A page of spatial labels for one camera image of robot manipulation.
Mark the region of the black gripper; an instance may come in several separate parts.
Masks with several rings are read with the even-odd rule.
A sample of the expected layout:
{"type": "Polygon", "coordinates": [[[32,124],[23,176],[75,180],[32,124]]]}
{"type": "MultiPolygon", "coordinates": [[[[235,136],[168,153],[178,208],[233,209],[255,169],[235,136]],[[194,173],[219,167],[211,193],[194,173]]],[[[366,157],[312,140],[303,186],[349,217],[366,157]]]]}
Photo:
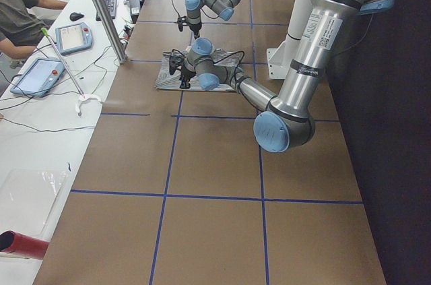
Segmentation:
{"type": "Polygon", "coordinates": [[[194,39],[198,39],[200,37],[200,30],[202,28],[200,15],[197,18],[190,18],[186,15],[178,17],[176,23],[180,32],[184,30],[184,27],[189,27],[191,31],[193,31],[194,39]]]}
{"type": "Polygon", "coordinates": [[[180,89],[190,89],[190,80],[194,77],[194,72],[187,69],[183,56],[169,56],[169,74],[174,75],[175,71],[180,71],[180,89]]]}

